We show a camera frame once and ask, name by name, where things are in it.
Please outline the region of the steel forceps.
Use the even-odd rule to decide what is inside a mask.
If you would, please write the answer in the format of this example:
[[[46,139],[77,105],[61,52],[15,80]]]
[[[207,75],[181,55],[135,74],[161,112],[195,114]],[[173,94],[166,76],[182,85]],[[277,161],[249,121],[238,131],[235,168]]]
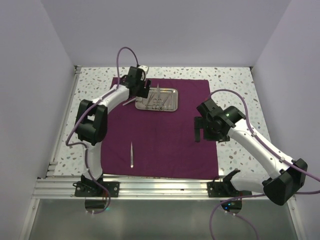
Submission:
[[[132,98],[132,99],[130,99],[130,100],[128,100],[128,101],[126,101],[125,103],[123,103],[122,105],[123,106],[126,106],[126,105],[128,105],[128,104],[130,104],[130,103],[133,103],[133,102],[135,102],[136,101],[136,97],[134,97],[134,98]]]

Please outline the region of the stainless steel instrument tray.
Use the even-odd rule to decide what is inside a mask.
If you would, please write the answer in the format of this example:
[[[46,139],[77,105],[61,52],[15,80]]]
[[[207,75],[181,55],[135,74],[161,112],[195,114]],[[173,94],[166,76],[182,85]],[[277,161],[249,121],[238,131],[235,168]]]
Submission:
[[[153,105],[156,103],[156,87],[151,87],[149,89],[149,94],[147,98],[137,97],[135,101],[135,108],[138,110],[145,110],[145,111],[160,111],[160,112],[175,112],[178,109],[178,102],[179,102],[179,93],[178,90],[175,88],[162,88],[160,87],[160,100],[161,102],[164,101],[168,94],[173,94],[173,111],[162,111],[159,109],[153,109]]]

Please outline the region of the purple cloth wrap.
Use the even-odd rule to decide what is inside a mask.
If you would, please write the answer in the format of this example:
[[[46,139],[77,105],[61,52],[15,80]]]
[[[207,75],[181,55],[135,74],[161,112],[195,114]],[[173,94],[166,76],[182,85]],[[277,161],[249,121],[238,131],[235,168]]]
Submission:
[[[195,141],[197,106],[210,94],[207,80],[152,79],[151,85],[178,90],[174,112],[138,110],[119,105],[108,115],[101,144],[105,174],[212,180],[219,174],[214,141]],[[133,144],[134,167],[130,167]]]

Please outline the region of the steel tweezers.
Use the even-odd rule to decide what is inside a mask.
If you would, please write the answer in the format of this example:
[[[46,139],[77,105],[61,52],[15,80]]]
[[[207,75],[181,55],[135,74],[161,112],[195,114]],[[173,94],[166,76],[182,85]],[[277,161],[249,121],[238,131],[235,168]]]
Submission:
[[[130,168],[134,168],[134,148],[133,148],[133,142],[130,142]]]

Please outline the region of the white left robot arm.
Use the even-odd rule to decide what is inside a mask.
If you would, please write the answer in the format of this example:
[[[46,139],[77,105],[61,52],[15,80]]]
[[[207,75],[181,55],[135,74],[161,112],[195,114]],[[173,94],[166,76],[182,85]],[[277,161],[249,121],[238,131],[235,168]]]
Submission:
[[[93,100],[82,100],[78,107],[75,133],[84,148],[84,172],[81,184],[92,196],[103,193],[101,146],[108,131],[108,114],[133,97],[147,98],[151,81],[146,79],[146,67],[131,66],[110,90]]]

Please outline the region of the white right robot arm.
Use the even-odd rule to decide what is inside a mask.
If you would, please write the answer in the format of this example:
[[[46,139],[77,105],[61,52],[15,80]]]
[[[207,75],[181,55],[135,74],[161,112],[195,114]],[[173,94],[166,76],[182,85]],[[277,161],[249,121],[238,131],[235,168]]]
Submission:
[[[208,183],[208,188],[228,197],[238,197],[243,192],[261,193],[274,204],[282,206],[303,187],[307,163],[301,158],[294,160],[268,142],[237,107],[222,109],[208,99],[196,109],[200,114],[194,118],[197,143],[201,139],[218,143],[233,139],[266,171],[265,175],[253,176],[234,169],[222,180]]]

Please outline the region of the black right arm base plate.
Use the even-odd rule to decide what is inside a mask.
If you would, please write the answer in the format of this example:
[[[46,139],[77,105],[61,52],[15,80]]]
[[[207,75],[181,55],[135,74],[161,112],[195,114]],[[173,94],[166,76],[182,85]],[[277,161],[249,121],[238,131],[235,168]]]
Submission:
[[[251,195],[251,191],[236,190],[231,184],[230,177],[216,178],[206,183],[209,198],[227,198]]]

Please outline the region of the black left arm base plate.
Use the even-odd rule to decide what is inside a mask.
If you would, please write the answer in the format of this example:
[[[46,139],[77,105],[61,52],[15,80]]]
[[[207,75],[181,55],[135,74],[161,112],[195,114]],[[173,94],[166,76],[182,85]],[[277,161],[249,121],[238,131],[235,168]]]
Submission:
[[[118,181],[102,181],[100,183],[104,188],[108,190],[106,192],[102,187],[96,183],[90,183],[89,185],[82,183],[81,181],[74,182],[72,184],[75,187],[74,195],[76,197],[111,197],[117,198],[119,196],[120,183]]]

